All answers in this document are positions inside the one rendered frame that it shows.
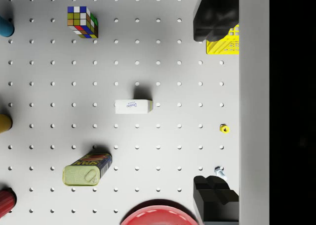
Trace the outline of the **flat-sided can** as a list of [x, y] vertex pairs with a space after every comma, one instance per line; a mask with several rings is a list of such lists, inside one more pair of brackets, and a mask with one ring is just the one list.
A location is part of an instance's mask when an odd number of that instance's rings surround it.
[[67, 186], [95, 186], [112, 164], [109, 153], [88, 153], [63, 169]]

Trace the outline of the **bolt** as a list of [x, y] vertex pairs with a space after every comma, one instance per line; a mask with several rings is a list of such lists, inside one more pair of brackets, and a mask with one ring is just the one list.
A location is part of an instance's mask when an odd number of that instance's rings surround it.
[[227, 176], [224, 174], [224, 167], [218, 166], [214, 171], [217, 177], [220, 177], [224, 181], [228, 180]]

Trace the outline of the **blue mug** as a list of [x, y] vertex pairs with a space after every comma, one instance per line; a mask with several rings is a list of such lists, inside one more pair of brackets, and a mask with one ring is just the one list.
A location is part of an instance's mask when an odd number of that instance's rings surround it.
[[14, 26], [11, 22], [0, 16], [0, 36], [10, 37], [14, 33]]

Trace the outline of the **puzzle cube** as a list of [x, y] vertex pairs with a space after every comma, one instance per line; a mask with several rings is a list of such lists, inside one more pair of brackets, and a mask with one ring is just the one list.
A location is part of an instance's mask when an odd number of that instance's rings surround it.
[[97, 39], [99, 22], [86, 6], [67, 7], [67, 26], [80, 38]]

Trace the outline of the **yellow and white box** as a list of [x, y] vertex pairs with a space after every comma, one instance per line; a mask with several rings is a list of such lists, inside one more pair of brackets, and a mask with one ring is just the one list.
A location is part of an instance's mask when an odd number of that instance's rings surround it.
[[153, 102], [145, 99], [121, 99], [115, 101], [116, 114], [148, 114]]

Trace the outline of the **yellow mug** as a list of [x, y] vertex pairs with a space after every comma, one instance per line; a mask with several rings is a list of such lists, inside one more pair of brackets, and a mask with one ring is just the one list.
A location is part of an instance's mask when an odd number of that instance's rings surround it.
[[0, 114], [0, 134], [6, 132], [12, 128], [12, 119], [11, 117]]

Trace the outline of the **red mug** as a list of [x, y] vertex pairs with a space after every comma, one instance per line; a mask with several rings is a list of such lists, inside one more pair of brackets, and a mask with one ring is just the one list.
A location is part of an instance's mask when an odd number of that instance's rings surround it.
[[9, 213], [16, 205], [17, 197], [12, 188], [0, 190], [0, 218]]

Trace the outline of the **red plate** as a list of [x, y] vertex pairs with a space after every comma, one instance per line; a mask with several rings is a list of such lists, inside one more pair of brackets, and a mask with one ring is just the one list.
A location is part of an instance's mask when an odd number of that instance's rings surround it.
[[195, 215], [182, 204], [152, 199], [130, 209], [119, 225], [198, 225]]

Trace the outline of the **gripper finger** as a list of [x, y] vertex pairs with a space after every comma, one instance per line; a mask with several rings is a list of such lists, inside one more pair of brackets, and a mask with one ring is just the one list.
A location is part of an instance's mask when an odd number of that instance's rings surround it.
[[201, 0], [193, 20], [196, 42], [216, 42], [239, 23], [239, 0]]
[[201, 222], [239, 221], [239, 196], [224, 179], [194, 177], [193, 198]]

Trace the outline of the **yellow basket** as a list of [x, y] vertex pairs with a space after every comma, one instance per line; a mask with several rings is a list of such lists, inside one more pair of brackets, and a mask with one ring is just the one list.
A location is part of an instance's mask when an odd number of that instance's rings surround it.
[[206, 41], [206, 53], [209, 55], [239, 54], [239, 24], [231, 28], [228, 34], [216, 42]]

